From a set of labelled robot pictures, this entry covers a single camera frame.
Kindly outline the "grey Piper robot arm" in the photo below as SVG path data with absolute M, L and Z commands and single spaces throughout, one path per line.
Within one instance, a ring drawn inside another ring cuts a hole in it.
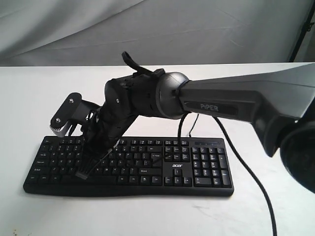
M 241 76 L 190 80 L 180 72 L 150 71 L 105 84 L 105 102 L 83 126 L 85 142 L 105 152 L 138 116 L 184 119 L 189 113 L 248 122 L 265 153 L 277 150 L 290 175 L 315 189 L 315 66 Z

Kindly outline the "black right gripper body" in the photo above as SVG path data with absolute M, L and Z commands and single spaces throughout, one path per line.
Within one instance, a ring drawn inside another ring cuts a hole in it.
M 135 114 L 120 115 L 107 103 L 92 112 L 93 116 L 82 126 L 83 155 L 101 159 L 135 121 Z

